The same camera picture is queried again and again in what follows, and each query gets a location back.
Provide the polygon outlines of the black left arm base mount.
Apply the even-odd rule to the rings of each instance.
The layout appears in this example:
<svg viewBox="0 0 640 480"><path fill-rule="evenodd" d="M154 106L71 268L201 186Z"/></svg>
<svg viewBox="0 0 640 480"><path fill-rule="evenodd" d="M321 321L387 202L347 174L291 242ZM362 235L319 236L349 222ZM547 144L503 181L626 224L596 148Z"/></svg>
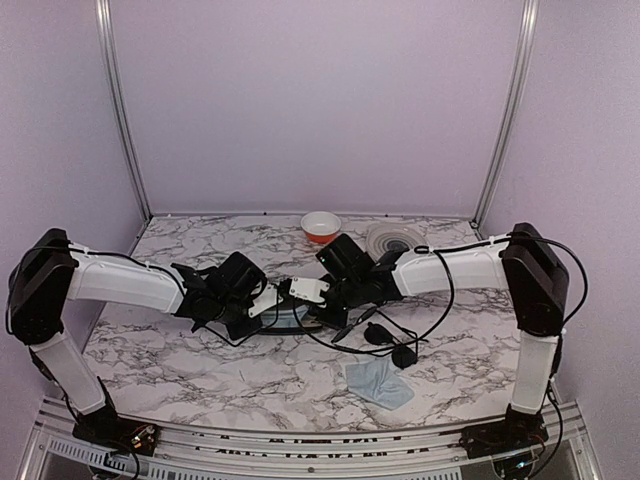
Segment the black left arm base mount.
<svg viewBox="0 0 640 480"><path fill-rule="evenodd" d="M126 419L108 409L79 414L72 432L77 439L143 456L154 454L159 433L156 424Z"/></svg>

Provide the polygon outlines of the black glasses case beige lining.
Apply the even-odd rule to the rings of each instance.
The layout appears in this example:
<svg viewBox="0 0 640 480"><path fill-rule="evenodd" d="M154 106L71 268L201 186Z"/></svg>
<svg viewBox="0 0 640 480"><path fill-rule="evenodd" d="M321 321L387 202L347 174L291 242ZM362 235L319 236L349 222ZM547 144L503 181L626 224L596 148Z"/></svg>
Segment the black glasses case beige lining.
<svg viewBox="0 0 640 480"><path fill-rule="evenodd" d="M318 322L304 321L302 325L295 324L292 326L279 325L265 326L258 334L269 336L291 336L291 335L305 335L306 333L318 333L322 331L324 326Z"/></svg>

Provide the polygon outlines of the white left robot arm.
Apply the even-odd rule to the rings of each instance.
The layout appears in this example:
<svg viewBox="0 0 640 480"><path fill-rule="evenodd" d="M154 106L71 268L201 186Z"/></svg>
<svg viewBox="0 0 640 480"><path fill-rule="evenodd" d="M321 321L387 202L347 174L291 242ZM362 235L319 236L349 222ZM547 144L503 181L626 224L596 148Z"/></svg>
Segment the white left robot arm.
<svg viewBox="0 0 640 480"><path fill-rule="evenodd" d="M31 350L106 445L125 438L126 423L65 331L62 312L68 301L144 307L189 319L194 329L218 322L231 340L261 329L261 313L279 302L266 275L238 252L202 270L176 263L163 267L74 244L61 229L47 231L25 253L8 287L8 332Z"/></svg>

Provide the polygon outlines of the light blue cleaning cloth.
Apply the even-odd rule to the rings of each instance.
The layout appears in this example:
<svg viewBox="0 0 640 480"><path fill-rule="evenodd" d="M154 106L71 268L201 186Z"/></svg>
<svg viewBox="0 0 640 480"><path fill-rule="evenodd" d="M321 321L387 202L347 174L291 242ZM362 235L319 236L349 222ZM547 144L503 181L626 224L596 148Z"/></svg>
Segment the light blue cleaning cloth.
<svg viewBox="0 0 640 480"><path fill-rule="evenodd" d="M308 311L309 307L306 305L299 306L295 310L291 307L279 310L272 308L260 314L260 318L263 322L263 327L274 326L276 324L292 326L298 324L295 317L298 317L298 319L302 321Z"/></svg>
<svg viewBox="0 0 640 480"><path fill-rule="evenodd" d="M345 379L350 393L390 411L406 405L415 396L386 359L347 365Z"/></svg>

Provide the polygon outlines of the black sunglasses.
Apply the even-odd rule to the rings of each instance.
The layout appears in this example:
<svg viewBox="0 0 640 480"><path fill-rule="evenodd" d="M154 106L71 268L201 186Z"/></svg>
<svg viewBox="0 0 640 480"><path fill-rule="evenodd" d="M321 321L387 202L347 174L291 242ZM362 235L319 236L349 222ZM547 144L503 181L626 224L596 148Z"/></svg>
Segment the black sunglasses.
<svg viewBox="0 0 640 480"><path fill-rule="evenodd" d="M379 323L369 322L368 320L374 316L379 315L397 330L408 335L410 340L407 344L401 342L395 335L393 335L386 327ZM420 339L417 333L413 330L405 328L395 322L391 317L377 309L371 307L365 310L353 323L348 324L345 328L340 330L331 340L332 344L338 344L343 340L356 326L360 325L364 321L367 321L367 328L364 332L365 340L375 346L389 346L390 350L383 353L369 352L369 355L384 357L391 356L393 364L404 370L418 362L418 347L420 342L426 342L426 339Z"/></svg>

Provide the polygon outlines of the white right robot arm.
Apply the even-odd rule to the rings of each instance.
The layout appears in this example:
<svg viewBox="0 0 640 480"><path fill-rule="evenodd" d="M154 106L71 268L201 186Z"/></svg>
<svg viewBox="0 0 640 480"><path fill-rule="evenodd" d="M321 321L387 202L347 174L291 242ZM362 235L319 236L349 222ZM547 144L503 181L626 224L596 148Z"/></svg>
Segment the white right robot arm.
<svg viewBox="0 0 640 480"><path fill-rule="evenodd" d="M320 279L300 278L291 294L321 308L321 320L342 326L346 313L421 294L498 289L509 293L520 331L516 380L495 438L515 448L534 431L533 415L544 401L565 325L569 273L547 239L529 223L475 244L384 253L373 259L346 234L325 246L317 259Z"/></svg>

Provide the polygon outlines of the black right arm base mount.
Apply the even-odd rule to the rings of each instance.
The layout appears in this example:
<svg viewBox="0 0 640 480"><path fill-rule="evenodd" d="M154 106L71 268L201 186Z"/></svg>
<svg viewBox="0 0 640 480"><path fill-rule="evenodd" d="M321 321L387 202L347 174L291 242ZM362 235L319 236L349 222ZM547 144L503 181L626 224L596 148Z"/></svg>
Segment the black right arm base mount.
<svg viewBox="0 0 640 480"><path fill-rule="evenodd" d="M544 445L548 439L540 414L509 411L502 420L463 428L459 445L476 459Z"/></svg>

